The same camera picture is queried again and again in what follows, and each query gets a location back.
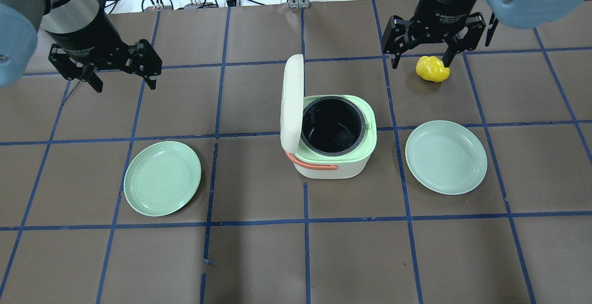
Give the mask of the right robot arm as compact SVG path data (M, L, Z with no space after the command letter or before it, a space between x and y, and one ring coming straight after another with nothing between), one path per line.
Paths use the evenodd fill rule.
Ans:
M446 44L442 61L473 51L482 34L490 45L498 24L532 29L556 21L586 0L418 0L409 20L393 15L381 38L382 52L397 68L403 53L421 44Z

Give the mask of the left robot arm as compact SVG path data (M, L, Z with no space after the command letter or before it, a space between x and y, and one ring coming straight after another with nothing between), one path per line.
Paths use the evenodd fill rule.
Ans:
M141 76L152 90L162 61L150 42L126 44L104 11L107 0L0 0L1 86L16 83L34 55L39 30L52 39L49 62L67 80L101 93L97 71Z

